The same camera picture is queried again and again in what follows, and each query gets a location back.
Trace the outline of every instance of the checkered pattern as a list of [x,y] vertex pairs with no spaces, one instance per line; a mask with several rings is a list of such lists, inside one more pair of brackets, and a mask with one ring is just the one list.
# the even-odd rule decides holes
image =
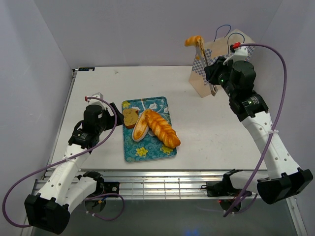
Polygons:
[[[245,61],[249,61],[253,52],[254,52],[254,49],[255,47],[254,46],[248,46],[247,47],[247,51],[248,51],[248,57],[246,58]],[[207,57],[207,60],[208,60],[208,64],[209,65],[212,65],[213,63],[216,62],[216,60],[218,59],[218,57],[215,57],[213,59],[210,59],[210,56],[211,56],[211,50],[210,49],[207,49],[205,50],[205,53],[206,53],[206,57]],[[195,58],[195,60],[193,61],[193,64],[192,64],[192,71],[196,72],[197,74],[201,75],[203,77],[203,83],[204,85],[207,85],[208,82],[206,80],[206,73],[204,71],[204,68],[202,67],[202,63],[201,63],[201,60],[197,60]]]

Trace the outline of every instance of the white wall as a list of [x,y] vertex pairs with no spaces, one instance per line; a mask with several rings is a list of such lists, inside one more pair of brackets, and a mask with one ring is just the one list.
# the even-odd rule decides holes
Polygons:
[[[231,24],[259,41],[282,0],[35,0],[72,69],[79,66],[191,65],[194,48]],[[220,31],[224,36],[226,29]]]
[[[26,174],[46,165],[69,90],[71,70],[33,0],[0,0],[0,199]],[[9,196],[11,219],[23,224],[35,177]],[[0,214],[0,234],[19,235]]]
[[[284,56],[288,67],[287,93],[278,130],[292,157],[302,169],[315,175],[315,2],[283,0],[262,43],[273,46]],[[256,86],[273,118],[278,110],[283,86],[283,69],[277,56],[257,49],[253,64]],[[298,206],[309,235],[315,235],[315,180],[298,195]]]

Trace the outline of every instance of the tabletop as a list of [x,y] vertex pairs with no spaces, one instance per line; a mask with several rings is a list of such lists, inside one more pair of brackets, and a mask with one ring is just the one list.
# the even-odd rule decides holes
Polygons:
[[[172,126],[181,140],[177,155],[155,161],[127,163],[123,128],[93,150],[82,169],[92,170],[230,170],[255,168],[260,153],[248,131],[219,89],[215,97],[201,98],[188,82],[190,66],[95,67],[78,71],[63,118],[52,163],[64,155],[75,124],[83,119],[85,96],[97,92],[122,111],[125,100],[165,96]],[[107,136],[103,132],[100,139]]]

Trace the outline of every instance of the paper bag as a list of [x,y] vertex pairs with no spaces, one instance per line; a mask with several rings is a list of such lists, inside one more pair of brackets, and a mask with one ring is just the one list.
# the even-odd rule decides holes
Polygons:
[[[212,65],[219,56],[228,57],[231,53],[230,45],[241,42],[241,43],[254,43],[254,41],[244,34],[242,31],[235,29],[234,31],[228,33],[225,37],[218,38],[214,42],[204,43],[205,53],[208,60],[208,64]],[[248,46],[248,57],[246,61],[248,61],[254,51],[253,46]],[[191,74],[189,77],[190,84],[194,87],[194,89],[198,92],[201,97],[205,97],[211,94],[209,83],[206,80],[206,74],[204,72],[204,68],[200,59],[196,59],[193,62]]]

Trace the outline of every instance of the teal floral tray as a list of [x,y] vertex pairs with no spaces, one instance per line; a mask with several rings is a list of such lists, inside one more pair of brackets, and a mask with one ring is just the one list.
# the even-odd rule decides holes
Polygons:
[[[139,110],[139,117],[145,109],[151,109],[159,113],[172,125],[166,97],[151,97],[124,101],[122,107],[123,110],[129,108]],[[144,139],[139,142],[135,142],[131,137],[133,129],[127,129],[124,126],[123,131],[126,162],[159,160],[175,156],[177,153],[176,148],[171,149],[166,147],[151,130],[149,130]]]

